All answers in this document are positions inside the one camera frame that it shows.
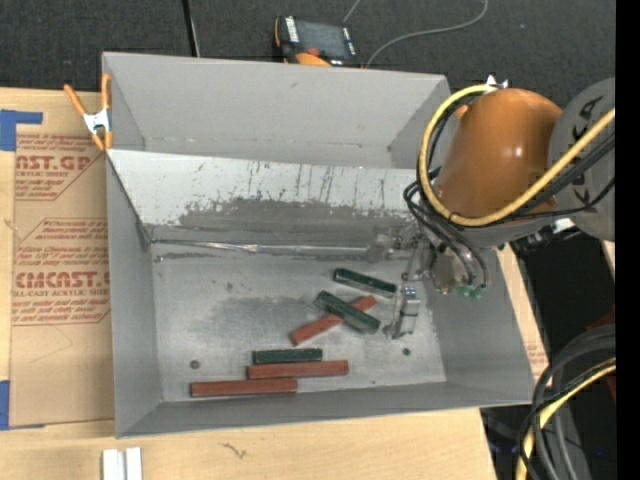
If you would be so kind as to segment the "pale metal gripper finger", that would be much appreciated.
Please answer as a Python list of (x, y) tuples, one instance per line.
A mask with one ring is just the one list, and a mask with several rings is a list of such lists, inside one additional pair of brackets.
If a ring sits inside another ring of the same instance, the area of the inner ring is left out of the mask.
[(414, 285), (406, 285), (403, 288), (403, 293), (403, 333), (412, 334), (414, 332), (417, 318), (420, 313), (421, 299), (418, 290)]
[(402, 285), (396, 292), (392, 320), (383, 329), (384, 335), (388, 339), (394, 340), (412, 333), (412, 316), (408, 312), (411, 297), (411, 286)]

